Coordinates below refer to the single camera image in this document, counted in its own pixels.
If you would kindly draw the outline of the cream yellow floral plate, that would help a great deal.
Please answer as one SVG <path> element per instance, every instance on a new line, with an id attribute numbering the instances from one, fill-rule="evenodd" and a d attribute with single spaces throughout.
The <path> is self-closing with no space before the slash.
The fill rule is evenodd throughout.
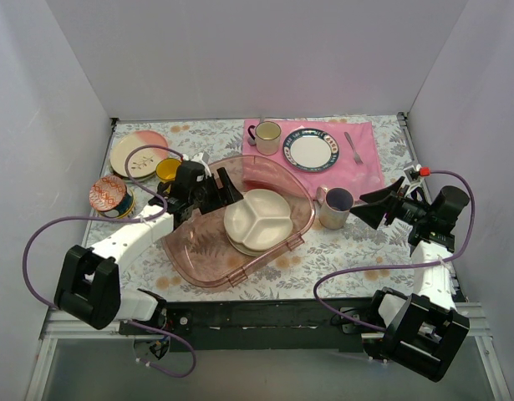
<path id="1" fill-rule="evenodd" d="M 265 251 L 254 251 L 252 249 L 249 249 L 246 246 L 244 246 L 242 243 L 233 241 L 230 237 L 228 237 L 227 239 L 236 250 L 238 250 L 240 253 L 242 253 L 244 255 L 259 257 L 265 253 Z"/>

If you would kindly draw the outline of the floral tablecloth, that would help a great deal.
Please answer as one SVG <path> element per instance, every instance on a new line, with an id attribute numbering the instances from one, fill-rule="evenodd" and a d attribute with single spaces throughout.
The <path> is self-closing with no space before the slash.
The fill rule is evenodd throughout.
<path id="1" fill-rule="evenodd" d="M 128 134 L 152 130 L 162 134 L 169 147 L 188 155 L 204 150 L 211 160 L 239 155 L 247 141 L 248 122 L 242 119 L 116 124 L 112 143 Z M 303 244 L 287 251 L 251 274 L 246 281 L 223 291 L 188 283 L 173 267 L 163 247 L 156 243 L 135 262 L 122 268 L 126 288 L 144 288 L 168 301 L 204 302 L 269 299 L 310 299 L 321 277 L 345 268 L 370 266 L 368 272 L 342 275 L 325 282 L 321 297 L 371 297 L 381 287 L 410 294 L 414 273 L 400 270 L 409 261 L 407 225 L 395 221 L 377 231 L 352 216 L 341 230 L 329 230 L 315 221 L 303 235 Z"/>

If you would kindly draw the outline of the silver fork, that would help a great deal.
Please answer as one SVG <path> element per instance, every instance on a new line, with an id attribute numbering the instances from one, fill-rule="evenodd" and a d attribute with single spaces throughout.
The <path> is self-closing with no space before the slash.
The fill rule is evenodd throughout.
<path id="1" fill-rule="evenodd" d="M 362 165 L 363 164 L 363 161 L 358 153 L 358 151 L 356 150 L 356 147 L 355 147 L 355 144 L 353 142 L 353 139 L 352 137 L 350 136 L 350 134 L 348 132 L 344 132 L 344 137 L 345 139 L 348 141 L 350 147 L 351 147 L 351 150 L 353 151 L 353 156 L 354 156 L 354 162 L 357 164 L 357 165 Z"/>

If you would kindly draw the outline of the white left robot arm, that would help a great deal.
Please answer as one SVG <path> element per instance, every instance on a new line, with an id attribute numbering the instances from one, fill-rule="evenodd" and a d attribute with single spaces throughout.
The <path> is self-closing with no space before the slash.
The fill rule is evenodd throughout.
<path id="1" fill-rule="evenodd" d="M 132 222 L 89 248 L 68 250 L 55 306 L 95 329 L 115 320 L 135 320 L 147 333 L 161 332 L 167 323 L 161 297 L 145 290 L 122 289 L 120 269 L 174 232 L 194 211 L 205 215 L 242 198 L 225 169 L 211 173 L 201 162 L 183 162 L 169 192 L 156 193 Z"/>

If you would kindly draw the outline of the pink cream floral plate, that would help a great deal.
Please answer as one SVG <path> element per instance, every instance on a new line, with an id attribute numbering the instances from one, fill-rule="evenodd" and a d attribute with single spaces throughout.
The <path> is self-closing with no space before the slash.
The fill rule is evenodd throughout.
<path id="1" fill-rule="evenodd" d="M 135 149 L 145 145 L 167 147 L 168 142 L 162 134 L 152 130 L 135 131 L 115 143 L 110 152 L 111 169 L 117 175 L 127 178 L 125 162 Z M 168 157 L 168 152 L 159 148 L 142 149 L 134 153 L 129 160 L 128 169 L 135 179 L 142 179 L 155 173 L 156 166 Z"/>

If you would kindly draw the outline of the cream enamel mug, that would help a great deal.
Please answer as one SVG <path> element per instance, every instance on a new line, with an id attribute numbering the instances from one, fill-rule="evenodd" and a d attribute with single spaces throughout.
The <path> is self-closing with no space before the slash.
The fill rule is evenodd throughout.
<path id="1" fill-rule="evenodd" d="M 274 155 L 278 152 L 282 130 L 272 121 L 263 121 L 247 128 L 249 136 L 255 139 L 256 149 L 262 155 Z"/>

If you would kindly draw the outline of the pink satin cloth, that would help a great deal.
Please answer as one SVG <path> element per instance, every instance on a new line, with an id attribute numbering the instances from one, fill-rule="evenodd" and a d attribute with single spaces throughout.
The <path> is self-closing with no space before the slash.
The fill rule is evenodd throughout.
<path id="1" fill-rule="evenodd" d="M 355 200 L 384 187 L 373 125 L 276 120 L 278 151 L 269 158 L 293 174 L 312 196 L 320 186 L 342 187 Z"/>

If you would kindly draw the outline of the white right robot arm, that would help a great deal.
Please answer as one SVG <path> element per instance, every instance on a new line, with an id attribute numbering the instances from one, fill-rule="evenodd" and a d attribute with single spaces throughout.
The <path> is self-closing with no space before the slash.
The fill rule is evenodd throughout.
<path id="1" fill-rule="evenodd" d="M 360 201 L 351 212 L 374 229 L 394 220 L 410 225 L 408 242 L 415 264 L 410 295 L 389 287 L 374 294 L 367 320 L 383 333 L 365 333 L 364 351 L 371 358 L 396 362 L 438 382 L 470 330 L 468 317 L 456 310 L 448 260 L 455 251 L 452 231 L 471 197 L 447 185 L 428 202 L 421 188 L 412 189 L 398 180 L 362 195 Z"/>

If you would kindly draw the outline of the cream divided plate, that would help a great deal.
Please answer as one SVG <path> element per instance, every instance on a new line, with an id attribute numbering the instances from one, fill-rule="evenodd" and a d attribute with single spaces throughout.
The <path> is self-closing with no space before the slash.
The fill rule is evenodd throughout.
<path id="1" fill-rule="evenodd" d="M 223 219 L 229 238 L 253 251 L 266 251 L 288 238 L 293 230 L 291 208 L 277 192 L 248 191 L 225 209 Z"/>

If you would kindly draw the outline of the orange patterned bowl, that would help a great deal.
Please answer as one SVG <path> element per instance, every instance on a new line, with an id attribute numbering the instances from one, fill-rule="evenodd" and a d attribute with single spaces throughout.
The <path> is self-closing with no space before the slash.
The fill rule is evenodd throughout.
<path id="1" fill-rule="evenodd" d="M 99 178 L 89 190 L 89 203 L 97 211 L 114 209 L 126 196 L 126 184 L 116 175 Z"/>

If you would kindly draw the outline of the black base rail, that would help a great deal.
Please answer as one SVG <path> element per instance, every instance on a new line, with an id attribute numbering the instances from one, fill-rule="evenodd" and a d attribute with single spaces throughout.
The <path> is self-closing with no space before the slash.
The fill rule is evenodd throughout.
<path id="1" fill-rule="evenodd" d="M 392 353 L 411 345 L 440 361 L 458 350 L 470 322 L 456 311 L 428 303 L 424 297 L 398 296 L 398 315 L 387 333 L 363 340 L 373 326 L 385 322 L 378 307 L 387 291 L 373 299 L 337 298 L 325 308 L 316 300 L 167 302 L 160 300 L 151 318 L 119 318 L 118 334 L 148 337 L 150 353 L 162 358 L 167 351 L 331 349 Z"/>

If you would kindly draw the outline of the yellow mug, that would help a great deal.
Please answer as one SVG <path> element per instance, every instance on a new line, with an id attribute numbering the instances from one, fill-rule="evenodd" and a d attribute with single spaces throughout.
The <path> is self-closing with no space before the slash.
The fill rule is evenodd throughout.
<path id="1" fill-rule="evenodd" d="M 176 158 L 164 159 L 155 168 L 156 176 L 160 182 L 173 181 L 180 165 L 181 161 Z"/>

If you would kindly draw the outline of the pink transparent plastic bin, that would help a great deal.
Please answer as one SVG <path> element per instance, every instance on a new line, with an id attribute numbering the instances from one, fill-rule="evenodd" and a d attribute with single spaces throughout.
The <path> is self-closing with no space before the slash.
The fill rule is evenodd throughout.
<path id="1" fill-rule="evenodd" d="M 225 209 L 202 215 L 194 211 L 190 220 L 162 239 L 166 255 L 190 284 L 223 290 L 245 281 L 256 270 L 303 244 L 303 235 L 313 224 L 315 207 L 308 191 L 285 167 L 259 155 L 239 155 L 210 165 L 216 173 L 224 168 L 241 192 L 265 189 L 282 196 L 291 209 L 293 229 L 271 249 L 249 256 L 227 239 L 223 224 Z"/>

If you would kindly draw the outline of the blue rimmed white plate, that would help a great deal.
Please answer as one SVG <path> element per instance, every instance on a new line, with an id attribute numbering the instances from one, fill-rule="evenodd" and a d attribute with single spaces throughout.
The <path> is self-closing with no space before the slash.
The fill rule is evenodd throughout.
<path id="1" fill-rule="evenodd" d="M 337 140 L 320 129 L 296 129 L 282 143 L 282 154 L 297 170 L 320 173 L 334 166 L 339 158 Z"/>

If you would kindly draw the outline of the pink mug purple inside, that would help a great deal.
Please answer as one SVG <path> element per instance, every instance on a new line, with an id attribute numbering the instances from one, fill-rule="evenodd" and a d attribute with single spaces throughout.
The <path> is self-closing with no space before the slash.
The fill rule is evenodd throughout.
<path id="1" fill-rule="evenodd" d="M 320 205 L 320 223 L 330 230 L 342 229 L 354 206 L 352 194 L 341 187 L 320 186 L 317 188 L 316 200 Z"/>

